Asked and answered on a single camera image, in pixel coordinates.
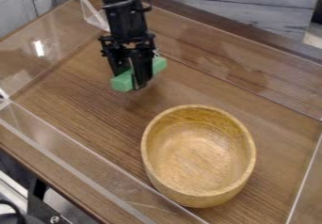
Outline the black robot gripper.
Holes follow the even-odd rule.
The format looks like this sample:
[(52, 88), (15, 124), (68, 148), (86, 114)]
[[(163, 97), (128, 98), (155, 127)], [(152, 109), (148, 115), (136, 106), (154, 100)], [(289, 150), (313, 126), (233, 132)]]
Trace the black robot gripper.
[(110, 35), (99, 38), (114, 76), (130, 70), (132, 62), (135, 90), (151, 80), (155, 56), (155, 35), (148, 31), (146, 13), (152, 10), (140, 0), (103, 0)]

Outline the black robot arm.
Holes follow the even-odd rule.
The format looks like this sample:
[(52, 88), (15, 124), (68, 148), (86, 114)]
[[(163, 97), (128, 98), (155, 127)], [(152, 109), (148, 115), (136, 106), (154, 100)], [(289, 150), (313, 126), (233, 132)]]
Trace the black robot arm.
[(154, 77), (155, 35), (146, 22), (152, 6), (146, 8), (140, 0), (102, 0), (102, 10), (110, 34), (98, 40), (114, 74), (112, 90), (134, 91)]

